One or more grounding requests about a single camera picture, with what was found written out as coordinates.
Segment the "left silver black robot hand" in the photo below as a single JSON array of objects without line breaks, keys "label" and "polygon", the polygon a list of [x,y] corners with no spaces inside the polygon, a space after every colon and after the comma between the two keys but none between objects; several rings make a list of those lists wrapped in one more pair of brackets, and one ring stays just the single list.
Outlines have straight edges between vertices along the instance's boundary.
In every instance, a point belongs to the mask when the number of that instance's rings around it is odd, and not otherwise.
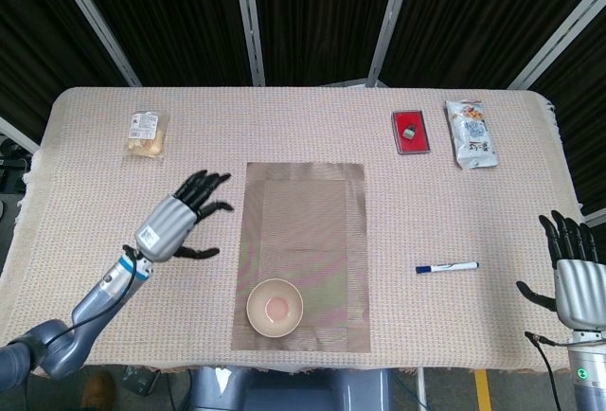
[{"label": "left silver black robot hand", "polygon": [[218,247],[206,250],[184,245],[194,227],[217,211],[233,211],[227,202],[209,202],[213,192],[231,177],[230,173],[200,170],[190,175],[165,198],[135,233],[136,249],[153,263],[171,258],[210,259],[220,253]]}]

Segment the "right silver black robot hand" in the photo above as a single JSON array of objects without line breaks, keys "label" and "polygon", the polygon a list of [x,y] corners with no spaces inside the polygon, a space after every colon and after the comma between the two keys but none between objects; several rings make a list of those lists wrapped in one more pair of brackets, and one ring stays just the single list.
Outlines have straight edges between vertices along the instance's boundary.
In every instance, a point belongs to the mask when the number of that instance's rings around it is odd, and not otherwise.
[{"label": "right silver black robot hand", "polygon": [[572,331],[605,331],[605,256],[593,231],[556,210],[550,217],[541,215],[539,222],[547,239],[555,295],[537,294],[521,280],[517,289]]}]

